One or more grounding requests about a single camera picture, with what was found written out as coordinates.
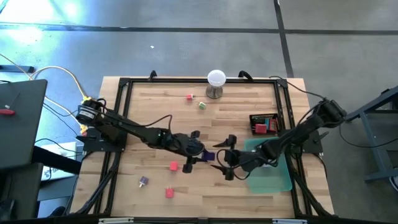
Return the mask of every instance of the teal tray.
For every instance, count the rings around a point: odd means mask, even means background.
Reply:
[[[244,140],[245,152],[254,150],[254,146],[274,138],[260,138]],[[289,170],[287,169],[285,155],[282,153],[279,157],[277,167],[257,167],[246,179],[250,191],[254,194],[276,193],[292,190],[292,182],[290,181]]]

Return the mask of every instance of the red object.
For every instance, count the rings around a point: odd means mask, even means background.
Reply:
[[[271,119],[270,121],[269,121],[269,130],[270,131],[274,131],[274,132],[277,132],[278,131],[278,129],[277,129],[277,125],[276,125],[277,123],[276,123],[276,120],[275,119]]]
[[[174,197],[174,189],[166,189],[166,198],[173,198]]]
[[[187,95],[187,100],[192,100],[193,99],[193,94]]]
[[[175,162],[175,161],[171,162],[170,163],[170,170],[171,171],[177,171],[178,170],[178,162]]]
[[[265,134],[267,132],[267,126],[265,124],[256,124],[256,133]]]
[[[15,115],[15,111],[9,110],[9,109],[1,109],[1,110],[0,110],[0,114],[1,114],[1,115],[9,115],[9,116],[12,116],[12,115]]]

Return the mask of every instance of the gray floor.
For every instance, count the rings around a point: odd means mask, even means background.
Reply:
[[[3,22],[117,27],[227,27],[277,29],[273,1],[9,1]],[[397,30],[394,0],[280,0],[286,29]],[[310,91],[353,111],[398,83],[398,38],[381,35],[287,35],[294,76]],[[246,70],[254,77],[286,77],[279,34],[135,33],[0,30],[1,53],[21,65],[58,65],[71,70],[86,93],[98,96],[103,76],[228,76]],[[50,98],[75,110],[81,97],[72,79],[58,70],[40,74]],[[24,80],[2,73],[0,79]],[[310,97],[314,105],[318,99]],[[78,126],[66,119],[75,131]],[[365,184],[374,172],[371,151],[349,146],[329,130],[323,140],[330,193],[337,215],[396,222],[398,193],[386,181]],[[343,125],[351,142],[366,145],[362,125]],[[43,112],[38,138],[72,141],[73,133]]]

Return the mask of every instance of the wooden table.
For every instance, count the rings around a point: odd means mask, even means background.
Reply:
[[[104,77],[100,96],[113,108],[120,77]],[[301,78],[288,79],[305,89]],[[226,84],[220,99],[205,96],[204,83],[135,83],[132,89],[128,118],[140,124],[151,123],[172,114],[172,132],[190,134],[199,130],[199,138],[207,149],[223,142],[229,134],[238,137],[236,149],[243,148],[245,139],[253,138],[249,129],[249,114],[276,113],[277,107],[272,85]],[[289,87],[295,122],[309,109],[307,95]],[[193,93],[193,103],[185,95]],[[284,114],[287,114],[282,91]],[[206,103],[206,110],[197,104]],[[167,120],[156,127],[167,127]],[[77,211],[98,185],[103,163],[103,152],[94,152],[82,164],[71,212]],[[294,217],[290,192],[252,194],[246,182],[224,180],[221,172],[205,163],[193,166],[191,174],[169,171],[170,161],[181,166],[185,158],[176,154],[148,148],[129,135],[122,154],[118,181],[114,195],[112,216],[130,217],[225,217],[225,218],[291,218]],[[325,171],[313,155],[303,155],[307,184],[314,196],[333,213]],[[149,183],[139,188],[139,179],[149,178]],[[173,199],[165,198],[165,188],[175,189]],[[105,189],[102,209],[106,205],[108,187]],[[298,190],[300,208],[304,211],[301,191]]]

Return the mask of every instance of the small block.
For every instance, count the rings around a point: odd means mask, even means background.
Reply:
[[[277,129],[277,125],[276,125],[276,124],[277,124],[277,122],[276,122],[275,119],[270,120],[270,121],[269,121],[269,130],[270,130],[270,131],[277,132],[278,129]]]
[[[139,180],[139,183],[142,184],[142,185],[148,184],[148,178],[142,176],[141,179]]]
[[[189,94],[187,95],[187,100],[193,100],[194,95],[193,94]]]
[[[199,108],[202,109],[202,110],[206,109],[206,103],[200,102],[199,103]]]
[[[267,126],[265,124],[256,124],[255,132],[258,134],[265,134],[267,132]]]
[[[178,162],[172,161],[170,163],[170,170],[171,171],[177,171],[178,170]]]
[[[206,161],[214,161],[216,159],[216,154],[214,152],[203,152],[201,158]]]
[[[266,126],[267,126],[267,130],[269,130],[269,119],[266,119]]]
[[[174,189],[166,189],[166,198],[174,197]]]

